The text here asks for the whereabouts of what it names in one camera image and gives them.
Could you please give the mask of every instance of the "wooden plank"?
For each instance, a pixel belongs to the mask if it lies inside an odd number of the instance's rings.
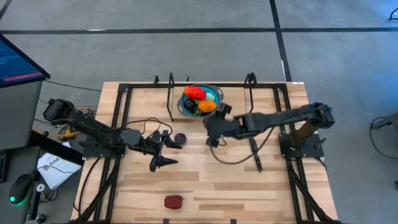
[[[105,83],[101,95],[97,119],[110,124],[113,116],[119,83]],[[297,108],[308,103],[304,85],[288,83],[290,103]],[[172,123],[166,109],[167,89],[134,89],[130,104],[128,121],[159,118],[173,127],[173,134],[185,133],[187,145],[181,149],[165,148],[163,155],[178,160],[178,164],[162,167],[155,173],[149,172],[151,156],[126,150],[121,162],[118,187],[113,210],[113,223],[160,223],[169,218],[172,223],[228,223],[237,219],[239,223],[295,223],[289,179],[284,158],[280,155],[278,133],[275,129],[259,157],[264,167],[258,173],[253,159],[242,164],[227,166],[216,161],[208,146],[205,145],[206,131],[200,119],[187,119],[175,109],[183,88],[171,91],[170,104]],[[223,88],[224,102],[233,107],[231,115],[243,114],[250,109],[249,92],[244,88]],[[282,107],[283,96],[279,93]],[[271,89],[253,89],[254,111],[261,113],[276,112],[274,94]],[[122,105],[119,120],[123,113]],[[144,136],[158,128],[157,123],[147,122]],[[144,130],[144,123],[134,123],[130,128]],[[260,144],[266,133],[255,139]],[[220,159],[238,161],[249,155],[247,140],[227,139],[227,147],[218,147],[215,153]],[[81,185],[94,159],[85,162],[76,204]],[[83,197],[83,208],[87,207],[96,195],[102,171],[102,160],[93,169]],[[337,218],[333,198],[324,167],[316,160],[303,160],[308,186],[313,197],[332,218]],[[169,210],[164,207],[164,197],[181,195],[183,207]],[[104,217],[107,198],[103,203],[101,217]],[[303,200],[303,217],[305,207]]]

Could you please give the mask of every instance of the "monitor screen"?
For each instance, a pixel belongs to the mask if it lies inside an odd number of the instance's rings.
[[[4,36],[0,36],[0,88],[44,80],[49,76]]]

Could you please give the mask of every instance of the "black computer mouse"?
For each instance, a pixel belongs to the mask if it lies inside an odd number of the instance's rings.
[[[32,183],[33,178],[30,174],[18,177],[10,190],[10,202],[13,204],[21,203],[29,192]]]

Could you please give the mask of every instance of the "white paper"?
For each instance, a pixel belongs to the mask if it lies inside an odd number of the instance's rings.
[[[64,142],[63,145],[66,147],[70,147],[69,142]],[[72,173],[75,173],[81,168],[81,166],[79,165],[76,165],[72,162],[68,162],[49,153],[44,154],[37,163],[37,168],[43,166],[52,166],[64,172],[72,172]],[[59,185],[61,185],[64,181],[66,181],[71,175],[73,175],[71,173],[64,174],[63,172],[60,172],[59,170],[51,167],[43,167],[37,170],[40,172],[41,176],[52,190],[56,189]]]

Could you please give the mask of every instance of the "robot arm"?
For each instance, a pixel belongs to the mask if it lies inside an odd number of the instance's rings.
[[[248,139],[263,133],[268,128],[293,124],[299,121],[306,123],[299,129],[291,132],[292,147],[297,147],[301,141],[319,128],[330,128],[335,120],[331,115],[331,108],[322,103],[313,103],[295,110],[287,110],[273,114],[249,113],[234,116],[226,120],[225,116],[231,112],[231,107],[220,104],[220,108],[209,118],[203,120],[208,131],[207,144],[217,147],[221,136],[235,139]]]
[[[155,172],[157,167],[177,163],[173,159],[164,158],[162,148],[164,145],[175,149],[181,149],[177,143],[170,139],[167,131],[162,134],[159,131],[144,139],[139,130],[129,128],[111,128],[91,115],[84,114],[76,109],[73,103],[66,100],[49,101],[47,109],[43,113],[44,118],[52,124],[67,124],[78,131],[95,138],[101,147],[107,150],[117,151],[127,146],[129,149],[143,154],[153,155],[149,169]]]

